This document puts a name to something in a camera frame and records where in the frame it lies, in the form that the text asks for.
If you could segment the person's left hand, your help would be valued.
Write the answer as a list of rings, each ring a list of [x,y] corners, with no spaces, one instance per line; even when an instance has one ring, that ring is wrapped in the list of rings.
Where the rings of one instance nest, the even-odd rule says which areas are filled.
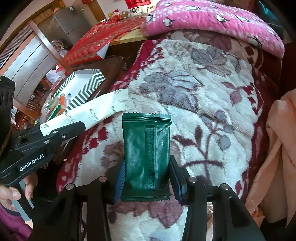
[[[33,197],[34,188],[37,186],[38,183],[38,177],[36,173],[32,173],[24,178],[23,181],[25,183],[24,194],[27,199],[31,199]],[[19,200],[21,198],[21,194],[15,187],[8,188],[1,184],[0,198],[3,207],[10,211],[17,212],[17,209],[13,205],[12,201]]]

